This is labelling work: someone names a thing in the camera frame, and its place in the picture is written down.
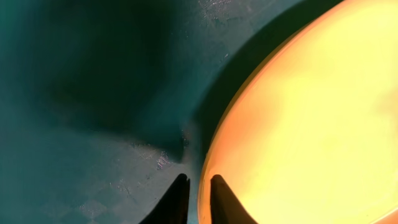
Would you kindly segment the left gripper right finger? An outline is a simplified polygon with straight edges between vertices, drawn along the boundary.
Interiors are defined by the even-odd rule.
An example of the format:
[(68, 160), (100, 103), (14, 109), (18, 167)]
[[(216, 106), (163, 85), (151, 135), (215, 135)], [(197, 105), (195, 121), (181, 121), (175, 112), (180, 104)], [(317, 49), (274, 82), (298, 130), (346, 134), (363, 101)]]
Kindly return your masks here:
[(211, 178), (210, 210), (212, 224), (257, 224), (219, 174)]

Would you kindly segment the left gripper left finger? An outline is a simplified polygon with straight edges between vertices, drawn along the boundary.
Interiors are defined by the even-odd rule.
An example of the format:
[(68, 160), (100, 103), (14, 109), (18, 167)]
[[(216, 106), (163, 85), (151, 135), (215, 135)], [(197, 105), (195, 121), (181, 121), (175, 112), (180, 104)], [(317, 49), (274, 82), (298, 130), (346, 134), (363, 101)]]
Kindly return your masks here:
[(187, 224), (190, 179), (179, 174), (154, 209), (139, 224)]

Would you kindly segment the yellow round plate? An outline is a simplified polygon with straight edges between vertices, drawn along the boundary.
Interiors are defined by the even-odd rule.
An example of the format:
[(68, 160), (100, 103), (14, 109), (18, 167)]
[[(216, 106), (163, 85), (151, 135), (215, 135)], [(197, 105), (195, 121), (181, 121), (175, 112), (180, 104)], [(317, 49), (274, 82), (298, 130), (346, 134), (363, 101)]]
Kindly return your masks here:
[(339, 3), (253, 73), (208, 151), (200, 223), (213, 176), (258, 223), (396, 223), (397, 0)]

